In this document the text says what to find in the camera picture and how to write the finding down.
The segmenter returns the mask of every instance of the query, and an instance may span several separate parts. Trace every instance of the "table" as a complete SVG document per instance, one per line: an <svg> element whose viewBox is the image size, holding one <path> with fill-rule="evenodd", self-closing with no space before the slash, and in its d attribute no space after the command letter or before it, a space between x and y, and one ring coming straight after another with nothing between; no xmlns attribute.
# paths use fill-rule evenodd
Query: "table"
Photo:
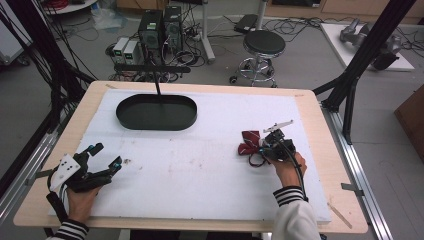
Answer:
<svg viewBox="0 0 424 240"><path fill-rule="evenodd" d="M325 37L330 42L331 47L336 52L342 64L347 67L352 61L353 56L356 54L358 47L355 47L350 42L343 43L340 41L340 31L345 29L349 24L331 24L331 23L321 23L321 28L324 32ZM356 27L357 33L363 27L363 24L360 24ZM393 62L387 69L387 71L412 71L414 67L402 56L401 53L396 54L399 59ZM371 65L368 66L368 69L373 70L374 67Z"/></svg>
<svg viewBox="0 0 424 240"><path fill-rule="evenodd" d="M155 89L154 84L151 83L109 81L92 83L49 159L46 161L43 170L55 167L64 153L74 153L76 151L85 129L102 100L103 94L110 88L150 91ZM341 188L340 184L349 183L349 178L312 91L186 84L163 84L161 88L164 91L173 92L261 94L295 97L332 217L331 223L319 225L320 232L364 233L367 231L368 227L354 192L342 190ZM16 213L14 223L18 226L59 226L58 219L47 214L50 208L49 203L45 199L47 193L46 178L37 179ZM87 225L97 228L272 231L271 221L92 217Z"/></svg>

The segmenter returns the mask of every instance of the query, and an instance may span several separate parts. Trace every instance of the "cardboard box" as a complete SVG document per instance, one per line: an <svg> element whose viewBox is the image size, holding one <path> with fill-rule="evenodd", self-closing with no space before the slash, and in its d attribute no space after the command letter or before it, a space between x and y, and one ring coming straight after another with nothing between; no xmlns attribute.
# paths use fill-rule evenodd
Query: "cardboard box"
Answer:
<svg viewBox="0 0 424 240"><path fill-rule="evenodd" d="M409 140L424 161L424 85L396 109L395 114Z"/></svg>
<svg viewBox="0 0 424 240"><path fill-rule="evenodd" d="M122 9L160 9L163 10L168 5L169 0L117 0L118 8Z"/></svg>

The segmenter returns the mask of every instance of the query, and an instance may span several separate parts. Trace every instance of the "human hand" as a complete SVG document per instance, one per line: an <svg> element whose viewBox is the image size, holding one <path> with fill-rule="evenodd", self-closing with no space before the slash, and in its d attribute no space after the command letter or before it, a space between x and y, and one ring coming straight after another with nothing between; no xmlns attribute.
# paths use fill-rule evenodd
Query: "human hand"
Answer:
<svg viewBox="0 0 424 240"><path fill-rule="evenodd" d="M299 163L300 170L302 171L302 176L305 175L305 171L308 168L306 166L305 159L300 155L300 153L296 152L294 157L296 161ZM281 184L283 187L288 186L300 186L299 177L297 176L296 169L291 161L274 161L269 160L272 165L275 167L275 171L277 172L278 178L280 178Z"/></svg>
<svg viewBox="0 0 424 240"><path fill-rule="evenodd" d="M69 203L69 219L85 224L91 215L94 199L100 191L98 187L88 192L76 193L72 189L67 188Z"/></svg>

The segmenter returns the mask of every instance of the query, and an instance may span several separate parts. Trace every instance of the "robotic arm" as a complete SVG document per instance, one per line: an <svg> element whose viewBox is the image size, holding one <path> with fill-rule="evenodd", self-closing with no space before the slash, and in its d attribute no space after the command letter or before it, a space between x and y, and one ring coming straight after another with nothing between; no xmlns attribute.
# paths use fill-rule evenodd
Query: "robotic arm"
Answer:
<svg viewBox="0 0 424 240"><path fill-rule="evenodd" d="M109 164L108 169L97 173L88 172L87 162L90 155L94 156L102 149L103 144L97 143L96 146L90 145L81 153L75 153L73 157L65 155L60 161L60 164L51 171L47 179L47 187L50 193L46 198L52 205L61 222L65 220L68 215L62 199L60 199L54 191L57 187L65 184L74 192L89 191L111 183L112 177L121 169L122 159L118 156Z"/></svg>

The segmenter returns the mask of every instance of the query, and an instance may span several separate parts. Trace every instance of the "computer tower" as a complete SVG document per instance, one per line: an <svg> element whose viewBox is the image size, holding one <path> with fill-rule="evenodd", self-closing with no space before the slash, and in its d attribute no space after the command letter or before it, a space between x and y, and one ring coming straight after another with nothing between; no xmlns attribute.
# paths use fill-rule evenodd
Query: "computer tower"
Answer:
<svg viewBox="0 0 424 240"><path fill-rule="evenodd" d="M165 31L163 12L161 10L147 9L141 16L138 35L143 48L145 63L164 64L162 51L164 51Z"/></svg>
<svg viewBox="0 0 424 240"><path fill-rule="evenodd" d="M180 6L167 6L164 16L166 39L168 47L175 53L183 50L183 28Z"/></svg>

